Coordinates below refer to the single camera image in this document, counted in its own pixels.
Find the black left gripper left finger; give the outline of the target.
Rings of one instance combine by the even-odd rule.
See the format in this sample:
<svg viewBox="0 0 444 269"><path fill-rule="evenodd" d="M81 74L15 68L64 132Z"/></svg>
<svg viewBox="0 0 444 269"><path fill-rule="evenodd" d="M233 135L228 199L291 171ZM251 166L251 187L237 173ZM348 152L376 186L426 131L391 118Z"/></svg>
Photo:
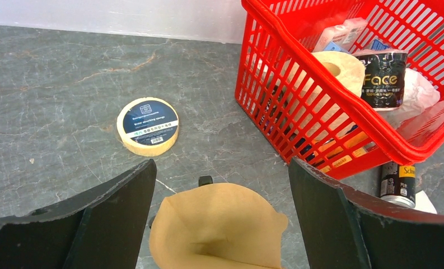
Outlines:
<svg viewBox="0 0 444 269"><path fill-rule="evenodd" d="M0 268L135 268L156 175L149 159L64 201L0 218Z"/></svg>

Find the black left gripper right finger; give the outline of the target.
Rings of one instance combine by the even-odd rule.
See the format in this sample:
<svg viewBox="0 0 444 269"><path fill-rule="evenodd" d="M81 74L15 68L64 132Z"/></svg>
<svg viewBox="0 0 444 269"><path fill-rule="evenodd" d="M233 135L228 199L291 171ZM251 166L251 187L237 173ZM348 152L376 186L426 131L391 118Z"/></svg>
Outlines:
<svg viewBox="0 0 444 269"><path fill-rule="evenodd" d="M444 268L444 215L386 202L298 158L288 174L311 268Z"/></svg>

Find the white paper sheet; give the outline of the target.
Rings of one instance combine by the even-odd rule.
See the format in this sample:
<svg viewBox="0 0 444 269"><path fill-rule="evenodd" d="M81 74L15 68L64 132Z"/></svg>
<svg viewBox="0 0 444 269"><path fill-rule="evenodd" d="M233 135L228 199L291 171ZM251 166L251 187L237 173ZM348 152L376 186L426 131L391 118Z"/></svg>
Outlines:
<svg viewBox="0 0 444 269"><path fill-rule="evenodd" d="M415 194L415 210L427 212L431 214L437 214L437 210L432 204L431 200L425 193L425 191L420 191Z"/></svg>

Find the dark green glass dripper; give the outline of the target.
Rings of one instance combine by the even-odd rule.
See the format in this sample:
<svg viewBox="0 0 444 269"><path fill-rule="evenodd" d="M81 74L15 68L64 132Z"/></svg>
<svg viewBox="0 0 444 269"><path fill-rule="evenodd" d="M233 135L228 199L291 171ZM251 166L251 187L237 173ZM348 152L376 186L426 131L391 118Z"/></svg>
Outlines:
<svg viewBox="0 0 444 269"><path fill-rule="evenodd" d="M198 179L198 186L199 187L204 186L204 185L208 185L208 184L213 184L213 179L210 175L203 175L203 176L199 177L199 179ZM150 229L152 228L152 224L155 220L155 217L156 217L155 215L152 216L148 222L148 227Z"/></svg>

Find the brown paper coffee filter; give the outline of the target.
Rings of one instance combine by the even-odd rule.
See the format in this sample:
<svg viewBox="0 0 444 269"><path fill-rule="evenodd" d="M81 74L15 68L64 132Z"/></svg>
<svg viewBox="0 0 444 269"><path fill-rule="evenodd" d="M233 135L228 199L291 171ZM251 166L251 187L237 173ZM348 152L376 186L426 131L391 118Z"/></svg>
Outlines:
<svg viewBox="0 0 444 269"><path fill-rule="evenodd" d="M149 249L160 268L281 268L287 226L253 190L213 183L163 199Z"/></svg>

